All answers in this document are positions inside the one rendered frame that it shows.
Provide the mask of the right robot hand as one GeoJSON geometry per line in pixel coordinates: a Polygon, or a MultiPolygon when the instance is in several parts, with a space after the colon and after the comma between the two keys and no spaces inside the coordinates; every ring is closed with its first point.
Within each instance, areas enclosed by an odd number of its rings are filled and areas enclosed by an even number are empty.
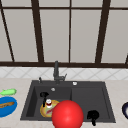
{"type": "Polygon", "coordinates": [[[99,112],[96,110],[90,110],[87,113],[87,118],[91,120],[92,125],[95,126],[96,125],[96,120],[99,118],[99,112]]]}

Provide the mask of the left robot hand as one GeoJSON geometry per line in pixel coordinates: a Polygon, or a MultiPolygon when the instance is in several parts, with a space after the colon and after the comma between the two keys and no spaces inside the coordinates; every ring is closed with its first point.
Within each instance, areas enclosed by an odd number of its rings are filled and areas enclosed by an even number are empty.
{"type": "Polygon", "coordinates": [[[49,95],[48,92],[41,92],[40,97],[42,97],[46,101],[46,97],[49,95]]]}

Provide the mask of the small white red thing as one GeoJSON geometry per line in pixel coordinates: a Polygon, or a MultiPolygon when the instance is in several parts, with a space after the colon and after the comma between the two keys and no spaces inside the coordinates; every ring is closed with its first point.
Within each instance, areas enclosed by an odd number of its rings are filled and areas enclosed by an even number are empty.
{"type": "Polygon", "coordinates": [[[47,108],[51,108],[52,107],[52,100],[51,99],[47,99],[46,100],[46,106],[47,106],[47,108]]]}

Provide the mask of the yellow plate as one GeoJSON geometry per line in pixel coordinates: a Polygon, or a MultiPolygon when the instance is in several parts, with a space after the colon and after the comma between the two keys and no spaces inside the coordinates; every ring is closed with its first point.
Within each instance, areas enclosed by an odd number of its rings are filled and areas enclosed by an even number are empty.
{"type": "Polygon", "coordinates": [[[51,108],[47,108],[46,102],[45,102],[45,104],[41,105],[41,107],[40,107],[40,114],[43,117],[51,117],[52,116],[52,111],[53,111],[54,107],[57,104],[58,104],[57,100],[52,100],[52,107],[51,108]]]}

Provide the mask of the black sink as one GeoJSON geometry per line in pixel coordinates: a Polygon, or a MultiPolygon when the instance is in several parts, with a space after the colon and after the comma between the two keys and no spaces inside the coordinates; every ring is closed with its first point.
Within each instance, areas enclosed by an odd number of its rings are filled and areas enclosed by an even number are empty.
{"type": "Polygon", "coordinates": [[[100,81],[61,81],[59,85],[55,81],[37,80],[31,82],[21,115],[22,120],[50,121],[40,114],[43,104],[42,92],[47,92],[47,99],[72,100],[80,105],[84,114],[84,121],[89,122],[87,114],[91,110],[99,112],[97,122],[115,123],[115,117],[104,82],[100,81]]]}

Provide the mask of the red ball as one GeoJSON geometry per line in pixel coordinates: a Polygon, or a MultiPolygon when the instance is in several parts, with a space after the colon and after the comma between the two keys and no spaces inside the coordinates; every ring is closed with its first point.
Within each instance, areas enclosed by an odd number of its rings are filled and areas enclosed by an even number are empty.
{"type": "Polygon", "coordinates": [[[71,100],[60,102],[52,112],[52,122],[55,128],[80,128],[83,119],[81,107],[71,100]]]}

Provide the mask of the black tap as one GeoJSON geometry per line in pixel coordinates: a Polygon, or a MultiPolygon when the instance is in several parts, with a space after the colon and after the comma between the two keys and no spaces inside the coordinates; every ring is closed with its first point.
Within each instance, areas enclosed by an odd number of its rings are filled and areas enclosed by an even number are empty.
{"type": "Polygon", "coordinates": [[[64,76],[59,75],[59,64],[58,61],[55,61],[53,77],[56,84],[60,84],[61,81],[65,81],[66,76],[67,74],[65,74],[64,76]]]}

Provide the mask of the dark rimmed plate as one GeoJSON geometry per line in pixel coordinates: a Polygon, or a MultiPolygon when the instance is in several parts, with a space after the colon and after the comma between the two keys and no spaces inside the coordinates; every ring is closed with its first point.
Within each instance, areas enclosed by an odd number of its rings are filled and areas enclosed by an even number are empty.
{"type": "Polygon", "coordinates": [[[122,106],[122,113],[128,119],[128,102],[123,104],[123,106],[122,106]]]}

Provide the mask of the green vegetable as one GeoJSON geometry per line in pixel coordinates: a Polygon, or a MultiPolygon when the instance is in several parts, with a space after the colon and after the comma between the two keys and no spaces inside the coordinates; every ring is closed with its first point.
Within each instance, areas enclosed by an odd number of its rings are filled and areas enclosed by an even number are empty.
{"type": "Polygon", "coordinates": [[[0,94],[2,96],[11,96],[11,95],[15,95],[17,92],[16,89],[7,89],[7,90],[3,90],[2,92],[0,92],[0,94]]]}

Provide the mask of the long brown food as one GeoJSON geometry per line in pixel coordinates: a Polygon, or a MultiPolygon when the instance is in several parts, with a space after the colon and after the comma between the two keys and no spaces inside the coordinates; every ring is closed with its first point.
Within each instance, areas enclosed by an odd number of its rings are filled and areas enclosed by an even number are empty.
{"type": "Polygon", "coordinates": [[[6,102],[6,103],[0,104],[0,108],[4,108],[4,107],[7,107],[7,106],[12,106],[12,105],[14,105],[14,102],[6,102]]]}

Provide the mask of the blue plate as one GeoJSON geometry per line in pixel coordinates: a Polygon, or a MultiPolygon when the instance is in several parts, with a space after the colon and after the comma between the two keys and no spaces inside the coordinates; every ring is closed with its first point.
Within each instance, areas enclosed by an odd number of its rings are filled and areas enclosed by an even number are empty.
{"type": "Polygon", "coordinates": [[[0,104],[4,104],[8,102],[13,102],[13,105],[0,108],[0,118],[6,117],[15,111],[17,107],[17,100],[15,98],[9,96],[0,98],[0,104]]]}

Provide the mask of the dark framed window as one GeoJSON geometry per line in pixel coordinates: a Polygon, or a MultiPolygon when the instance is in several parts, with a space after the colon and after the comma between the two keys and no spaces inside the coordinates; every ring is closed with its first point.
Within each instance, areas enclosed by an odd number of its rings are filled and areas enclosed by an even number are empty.
{"type": "Polygon", "coordinates": [[[128,69],[128,42],[120,62],[103,59],[110,14],[128,17],[128,0],[29,1],[0,0],[0,47],[8,46],[10,55],[0,66],[128,69]]]}

